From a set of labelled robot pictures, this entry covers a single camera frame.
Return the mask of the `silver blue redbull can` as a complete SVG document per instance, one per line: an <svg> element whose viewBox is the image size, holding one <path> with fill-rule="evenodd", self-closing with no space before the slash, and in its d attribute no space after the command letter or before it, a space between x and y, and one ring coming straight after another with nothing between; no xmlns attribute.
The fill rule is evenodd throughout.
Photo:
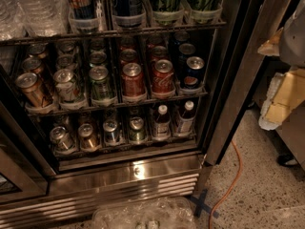
<svg viewBox="0 0 305 229"><path fill-rule="evenodd" d="M110 145L117 145L120 142L119 124L115 119L107 119L103 123L105 141Z"/></svg>

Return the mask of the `coca-cola can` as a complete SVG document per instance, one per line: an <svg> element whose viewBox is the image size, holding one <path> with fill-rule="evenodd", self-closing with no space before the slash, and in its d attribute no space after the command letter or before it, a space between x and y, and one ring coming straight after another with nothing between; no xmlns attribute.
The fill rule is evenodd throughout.
<svg viewBox="0 0 305 229"><path fill-rule="evenodd" d="M168 58L169 58L168 50L164 46L156 46L151 50L151 54L150 54L151 62L155 62L160 59L168 59Z"/></svg>
<svg viewBox="0 0 305 229"><path fill-rule="evenodd" d="M152 94L156 98L167 98L173 95L173 64L167 59L161 59L152 67Z"/></svg>

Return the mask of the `front pepsi can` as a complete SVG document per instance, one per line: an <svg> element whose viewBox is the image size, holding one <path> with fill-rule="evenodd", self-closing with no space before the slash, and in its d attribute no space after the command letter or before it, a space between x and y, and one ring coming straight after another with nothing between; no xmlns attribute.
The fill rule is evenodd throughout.
<svg viewBox="0 0 305 229"><path fill-rule="evenodd" d="M183 67L180 86L183 89L197 89L204 76L204 60L198 56L189 57Z"/></svg>

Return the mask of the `pepsi can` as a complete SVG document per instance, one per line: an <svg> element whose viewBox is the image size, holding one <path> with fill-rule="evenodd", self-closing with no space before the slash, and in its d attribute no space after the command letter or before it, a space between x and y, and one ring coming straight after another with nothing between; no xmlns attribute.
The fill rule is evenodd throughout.
<svg viewBox="0 0 305 229"><path fill-rule="evenodd" d="M195 54L195 46L191 43L184 43L179 46L178 51L178 63L183 65L190 56Z"/></svg>
<svg viewBox="0 0 305 229"><path fill-rule="evenodd" d="M204 60L198 56L189 57L183 67L180 86L183 89L197 89L204 76Z"/></svg>

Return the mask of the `front white soda can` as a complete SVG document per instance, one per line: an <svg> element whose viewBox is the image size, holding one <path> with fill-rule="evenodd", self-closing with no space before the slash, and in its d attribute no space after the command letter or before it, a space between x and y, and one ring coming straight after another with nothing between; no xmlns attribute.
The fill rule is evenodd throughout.
<svg viewBox="0 0 305 229"><path fill-rule="evenodd" d="M73 110L81 108L85 103L82 86L76 74L69 69L58 70L53 75L55 89L62 108Z"/></svg>

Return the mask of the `white soda can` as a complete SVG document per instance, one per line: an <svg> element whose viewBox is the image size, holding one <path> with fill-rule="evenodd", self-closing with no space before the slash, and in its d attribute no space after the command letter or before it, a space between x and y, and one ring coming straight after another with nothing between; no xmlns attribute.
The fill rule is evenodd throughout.
<svg viewBox="0 0 305 229"><path fill-rule="evenodd" d="M81 108L85 103L82 86L76 74L69 69L58 70L53 75L55 89L62 108L73 110Z"/></svg>
<svg viewBox="0 0 305 229"><path fill-rule="evenodd" d="M56 59L56 69L69 69L76 71L78 65L71 54L62 54Z"/></svg>

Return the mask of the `left green monster can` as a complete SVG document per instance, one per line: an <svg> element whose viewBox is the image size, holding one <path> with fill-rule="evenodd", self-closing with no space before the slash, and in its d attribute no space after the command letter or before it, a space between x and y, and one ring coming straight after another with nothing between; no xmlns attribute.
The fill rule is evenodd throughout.
<svg viewBox="0 0 305 229"><path fill-rule="evenodd" d="M155 21L162 26L170 26L174 20L171 16L179 11L180 0L150 0L152 11L157 14Z"/></svg>

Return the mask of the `tall dark blue can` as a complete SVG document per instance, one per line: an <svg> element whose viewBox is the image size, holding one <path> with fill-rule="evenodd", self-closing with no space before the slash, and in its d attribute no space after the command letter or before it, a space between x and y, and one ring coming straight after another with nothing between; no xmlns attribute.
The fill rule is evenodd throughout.
<svg viewBox="0 0 305 229"><path fill-rule="evenodd" d="M142 0L113 0L113 8L118 26L130 28L141 24Z"/></svg>

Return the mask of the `gold soda can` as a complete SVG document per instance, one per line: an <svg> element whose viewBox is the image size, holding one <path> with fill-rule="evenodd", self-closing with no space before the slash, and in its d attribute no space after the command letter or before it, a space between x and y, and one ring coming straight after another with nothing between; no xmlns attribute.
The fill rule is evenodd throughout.
<svg viewBox="0 0 305 229"><path fill-rule="evenodd" d="M20 74L15 84L33 107L45 108L53 102L49 90L36 73Z"/></svg>
<svg viewBox="0 0 305 229"><path fill-rule="evenodd" d="M22 69L25 72L36 73L40 76L46 75L48 70L44 62L38 57L29 57L22 63Z"/></svg>

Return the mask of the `open fridge door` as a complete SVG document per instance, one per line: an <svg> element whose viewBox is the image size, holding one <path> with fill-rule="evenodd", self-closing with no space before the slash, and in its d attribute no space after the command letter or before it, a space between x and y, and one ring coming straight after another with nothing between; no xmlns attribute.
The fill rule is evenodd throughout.
<svg viewBox="0 0 305 229"><path fill-rule="evenodd" d="M217 33L207 82L211 87L202 150L205 164L224 156L262 77L258 47L279 29L299 0L223 0L227 25Z"/></svg>

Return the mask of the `left white-capped bottle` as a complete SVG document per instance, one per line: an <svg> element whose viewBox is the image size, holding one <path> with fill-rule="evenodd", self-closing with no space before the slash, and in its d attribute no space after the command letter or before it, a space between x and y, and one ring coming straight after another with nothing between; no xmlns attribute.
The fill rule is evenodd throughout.
<svg viewBox="0 0 305 229"><path fill-rule="evenodd" d="M166 105L160 105L152 116L152 136L163 140L170 136L170 114Z"/></svg>

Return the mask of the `white-capped bottle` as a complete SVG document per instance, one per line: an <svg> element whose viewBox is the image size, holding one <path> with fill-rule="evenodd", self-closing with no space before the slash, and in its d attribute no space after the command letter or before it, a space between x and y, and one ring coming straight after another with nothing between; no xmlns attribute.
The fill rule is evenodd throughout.
<svg viewBox="0 0 305 229"><path fill-rule="evenodd" d="M166 105L160 105L152 116L152 136L163 140L170 136L170 114Z"/></svg>
<svg viewBox="0 0 305 229"><path fill-rule="evenodd" d="M186 135L192 130L195 109L191 100L180 106L174 117L173 129L177 135Z"/></svg>

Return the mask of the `right white-capped bottle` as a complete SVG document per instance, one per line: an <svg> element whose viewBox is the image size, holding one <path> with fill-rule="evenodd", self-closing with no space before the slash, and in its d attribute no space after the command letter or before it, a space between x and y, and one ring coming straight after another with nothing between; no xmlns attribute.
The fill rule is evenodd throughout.
<svg viewBox="0 0 305 229"><path fill-rule="evenodd" d="M186 135L192 130L195 109L191 100L180 106L174 117L173 129L177 135Z"/></svg>

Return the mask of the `clear plastic bin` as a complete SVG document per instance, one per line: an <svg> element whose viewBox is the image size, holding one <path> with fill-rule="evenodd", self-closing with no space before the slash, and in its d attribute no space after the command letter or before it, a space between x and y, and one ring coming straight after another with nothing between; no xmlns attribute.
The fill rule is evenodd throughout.
<svg viewBox="0 0 305 229"><path fill-rule="evenodd" d="M125 207L98 209L92 229L196 229L193 211L185 198L157 198Z"/></svg>

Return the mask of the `large clear water bottle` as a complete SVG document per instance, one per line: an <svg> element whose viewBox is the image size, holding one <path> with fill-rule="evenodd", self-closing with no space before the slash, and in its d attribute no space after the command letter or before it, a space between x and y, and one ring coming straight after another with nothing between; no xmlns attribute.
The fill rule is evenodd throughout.
<svg viewBox="0 0 305 229"><path fill-rule="evenodd" d="M17 0L26 18L26 29L34 36L51 37L67 32L66 0Z"/></svg>

